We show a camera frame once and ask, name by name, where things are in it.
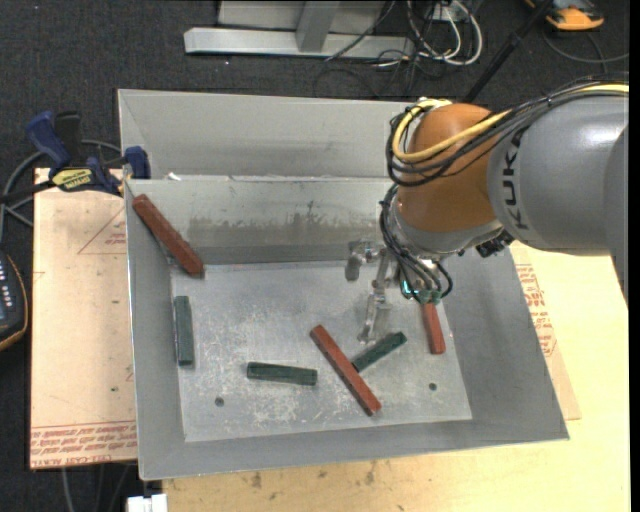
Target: metal stand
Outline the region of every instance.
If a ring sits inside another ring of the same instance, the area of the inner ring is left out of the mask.
[[[373,14],[373,21],[379,15],[380,8],[384,2],[367,2],[375,4],[372,8],[369,6],[368,14]],[[255,12],[265,13],[272,10],[278,15],[282,12],[282,17],[294,20],[296,9],[291,5],[270,5],[270,4],[295,4],[295,2],[265,2],[260,8],[244,8],[238,6],[237,11],[240,14],[246,12],[247,21],[249,23],[239,23],[241,16],[227,16],[233,25],[252,26]],[[184,42],[185,51],[188,54],[268,54],[282,56],[303,56],[303,57],[330,57],[341,51],[343,48],[352,44],[356,37],[371,25],[367,22],[365,14],[367,11],[360,7],[349,8],[343,7],[342,4],[349,2],[304,2],[298,13],[299,17],[295,20],[294,30],[282,30],[282,26],[291,26],[292,20],[285,19],[281,24],[274,25],[271,21],[270,28],[278,30],[262,30],[262,29],[246,29],[229,27],[214,28],[192,28],[185,32]],[[338,23],[340,17],[357,16],[361,19],[354,20],[352,23]],[[362,21],[367,25],[364,28],[354,31],[356,25],[362,26]],[[385,50],[405,49],[406,40],[404,37],[395,36],[365,36],[357,45],[345,53],[350,58],[373,59]]]

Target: black device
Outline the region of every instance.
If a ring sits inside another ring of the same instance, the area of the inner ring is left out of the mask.
[[[22,338],[27,323],[24,282],[11,258],[0,249],[0,351]]]

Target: green wooden block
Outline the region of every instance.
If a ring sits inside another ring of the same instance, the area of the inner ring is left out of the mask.
[[[193,324],[189,297],[180,295],[173,299],[176,323],[176,351],[179,366],[193,366],[195,350],[193,347]]]
[[[389,334],[376,342],[371,348],[352,359],[351,364],[358,372],[361,372],[394,351],[400,345],[403,345],[406,341],[407,337],[401,332]]]
[[[250,362],[247,364],[247,378],[315,386],[318,381],[318,371],[311,368]]]

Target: yellow cable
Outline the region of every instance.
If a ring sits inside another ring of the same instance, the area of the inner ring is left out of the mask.
[[[618,92],[628,94],[629,86],[627,84],[589,85],[579,90],[579,92],[582,92],[582,91],[618,91]],[[445,149],[453,146],[455,143],[459,142],[464,138],[473,137],[483,133],[492,125],[500,121],[500,119],[506,116],[509,112],[511,112],[511,109],[509,109],[503,112],[499,112],[498,114],[494,114],[493,116],[485,119],[484,121],[481,121],[480,123],[475,124],[470,128],[467,128],[466,130],[461,131],[460,133],[457,133],[453,137],[449,137],[448,139],[445,139],[439,142],[438,144],[435,144],[434,146],[431,146],[427,149],[423,149],[422,151],[418,151],[416,153],[405,153],[400,149],[400,140],[402,138],[402,134],[407,130],[411,122],[415,119],[415,116],[417,116],[426,107],[431,107],[433,109],[433,108],[438,108],[438,107],[441,107],[444,105],[450,105],[450,104],[451,102],[448,100],[427,99],[417,103],[404,116],[404,118],[402,119],[402,121],[400,121],[400,123],[398,124],[398,127],[396,128],[396,131],[393,134],[393,141],[392,141],[393,154],[398,160],[405,163],[416,163],[416,162],[426,160],[436,155],[440,151],[444,151]]]

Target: rectangular block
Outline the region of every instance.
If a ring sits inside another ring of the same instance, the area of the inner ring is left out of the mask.
[[[351,364],[358,372],[361,372],[376,361],[382,359],[387,354],[393,352],[406,341],[407,337],[401,332],[389,334],[371,346],[368,350],[353,358]]]
[[[317,325],[310,336],[365,412],[371,416],[379,411],[382,405],[326,329]]]
[[[315,386],[318,382],[318,371],[312,368],[250,362],[247,365],[247,378]]]
[[[189,297],[174,297],[173,313],[176,329],[176,352],[180,366],[193,366],[195,351],[193,348],[193,323]]]
[[[427,335],[429,352],[436,355],[444,354],[447,350],[447,345],[444,341],[444,335],[442,334],[438,310],[432,302],[422,305],[422,323],[424,324],[424,331]]]
[[[167,247],[187,273],[199,275],[204,272],[204,265],[200,257],[165,219],[146,194],[137,196],[132,201],[132,206],[146,226]]]

